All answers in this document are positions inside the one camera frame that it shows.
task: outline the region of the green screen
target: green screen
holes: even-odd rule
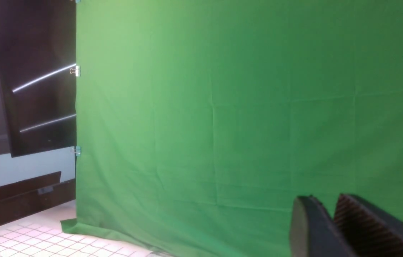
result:
[[[403,220],[403,0],[82,0],[77,220],[177,257],[289,256],[293,198]]]

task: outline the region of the brown textured surface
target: brown textured surface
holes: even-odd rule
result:
[[[334,222],[358,255],[403,257],[403,238],[355,198],[340,195]]]

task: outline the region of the tile grout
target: tile grout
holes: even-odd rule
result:
[[[37,228],[30,228],[30,227],[29,227],[29,226],[35,226],[35,225],[36,225],[36,226],[39,226],[39,227],[37,227]],[[16,226],[19,226],[20,228],[13,229],[13,230],[10,230],[10,229],[9,229],[9,228],[13,228],[13,227],[16,227]],[[66,234],[66,233],[64,233],[63,231],[60,231],[60,232],[57,233],[57,234],[48,233],[49,231],[57,231],[57,232],[58,232],[58,229],[52,229],[52,228],[50,228],[50,227],[46,227],[46,228],[48,228],[49,230],[46,230],[45,232],[39,231],[38,229],[40,229],[40,228],[42,228],[42,227],[46,227],[46,226],[41,226],[41,225],[36,224],[36,223],[30,223],[30,224],[28,224],[28,225],[26,225],[26,226],[19,224],[19,225],[10,226],[10,227],[8,227],[8,228],[4,228],[3,231],[9,231],[9,233],[0,235],[0,238],[6,238],[6,239],[7,239],[7,240],[5,240],[5,241],[3,241],[3,242],[0,242],[0,247],[3,247],[3,248],[4,248],[4,249],[1,250],[0,252],[4,252],[4,251],[6,251],[6,250],[12,250],[14,253],[12,253],[11,257],[12,257],[12,256],[15,256],[16,254],[19,254],[19,253],[20,253],[20,254],[25,254],[25,255],[28,256],[28,254],[26,254],[24,251],[27,250],[27,249],[29,249],[30,247],[34,247],[34,248],[36,248],[38,251],[32,253],[31,255],[34,255],[34,254],[37,254],[37,253],[39,253],[39,252],[45,251],[45,252],[50,252],[51,255],[49,255],[49,256],[54,256],[54,255],[58,255],[58,253],[61,252],[61,251],[64,251],[64,250],[66,250],[66,249],[70,249],[70,250],[74,250],[74,252],[71,253],[70,255],[75,254],[76,252],[81,252],[81,253],[84,253],[84,254],[89,255],[89,256],[94,256],[95,253],[97,253],[98,251],[100,251],[100,250],[103,249],[103,250],[105,250],[105,251],[110,252],[110,253],[111,253],[110,256],[111,256],[111,255],[113,255],[113,254],[115,254],[115,253],[116,253],[116,254],[120,254],[120,253],[118,253],[120,250],[126,249],[126,247],[124,247],[124,246],[116,245],[116,244],[111,244],[110,242],[107,242],[107,241],[104,242],[104,243],[105,243],[104,246],[102,246],[102,247],[95,247],[95,246],[93,246],[92,244],[95,243],[95,242],[97,242],[97,241],[100,241],[101,239],[100,239],[100,238],[94,238],[94,237],[92,237],[93,241],[92,241],[92,242],[89,242],[89,244],[86,244],[84,247],[82,247],[82,248],[80,248],[80,249],[73,249],[73,248],[71,248],[71,246],[73,246],[73,245],[75,245],[75,244],[77,244],[77,243],[84,244],[84,243],[81,243],[80,241],[82,241],[83,239],[87,239],[87,238],[89,238],[89,237],[84,237],[84,238],[81,238],[81,239],[79,239],[79,240],[76,241],[76,240],[73,240],[73,239],[70,239],[70,238],[72,238],[73,236],[77,236],[77,235],[74,235],[74,234]],[[19,230],[21,230],[21,229],[23,229],[23,228],[30,229],[30,231],[27,231],[27,232],[25,232],[25,233],[23,233],[23,232],[18,232]],[[29,236],[28,233],[30,233],[30,232],[32,232],[32,231],[38,231],[38,232],[40,232],[40,234],[38,234],[37,236],[40,236],[40,235],[42,235],[42,234],[48,234],[48,235],[51,235],[51,236],[48,237],[48,238],[46,238],[46,239],[44,239],[44,240],[42,240],[42,239],[37,238],[37,236]],[[19,234],[19,236],[15,236],[15,237],[13,237],[13,238],[5,237],[6,235],[11,234],[11,233]],[[61,234],[69,235],[69,236],[68,236],[68,237],[59,236],[59,235],[61,235]],[[18,238],[18,237],[20,237],[20,236],[27,236],[28,238],[25,239],[25,240],[23,240],[23,241],[15,240],[15,238]],[[53,242],[48,241],[49,239],[54,238],[54,237],[56,237],[56,236],[58,236],[59,238],[62,238],[62,240],[58,241],[57,243],[53,243]],[[27,242],[27,241],[29,241],[29,240],[31,240],[31,239],[37,239],[37,240],[39,240],[40,242],[35,243],[35,244],[33,244],[33,245],[30,245],[30,244],[28,244],[28,243],[25,243],[25,242]],[[6,243],[6,242],[9,242],[9,241],[11,241],[11,240],[17,242],[17,244],[13,245],[12,247],[15,247],[15,246],[20,245],[20,244],[23,244],[23,245],[25,245],[25,246],[27,246],[27,247],[25,247],[24,249],[22,249],[22,250],[19,251],[19,250],[13,249],[12,247],[5,247],[5,246],[2,245],[2,244]],[[65,241],[65,240],[70,240],[70,241],[73,241],[74,243],[71,244],[71,245],[69,245],[69,246],[67,246],[67,247],[66,247],[66,246],[62,246],[62,245],[59,244],[60,242]],[[48,246],[48,247],[46,247],[46,248],[44,248],[44,249],[41,248],[41,247],[37,247],[37,246],[36,246],[37,244],[40,244],[40,243],[42,243],[42,242],[50,243],[51,245]],[[117,249],[117,250],[114,251],[114,252],[105,249],[105,247],[107,247],[107,246],[109,246],[109,245],[119,247],[119,249]],[[62,249],[58,250],[57,252],[51,252],[51,251],[47,250],[49,247],[52,247],[52,246],[62,247]],[[85,249],[86,247],[89,247],[89,246],[96,248],[96,250],[95,250],[94,252],[92,252],[92,253],[82,252],[83,249]],[[130,253],[129,255],[124,255],[124,256],[130,257],[131,255],[133,255],[133,254],[135,254],[135,253],[136,253],[136,251],[133,251],[133,252]]]

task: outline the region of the wall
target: wall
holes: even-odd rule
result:
[[[63,148],[34,153],[33,155],[11,158],[11,154],[0,155],[0,186],[32,177],[61,171],[61,182],[73,179],[73,148]]]

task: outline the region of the white tiled floor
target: white tiled floor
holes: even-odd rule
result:
[[[0,226],[0,257],[146,257],[151,253],[126,242],[63,233],[60,221],[75,218],[75,208],[73,201]]]

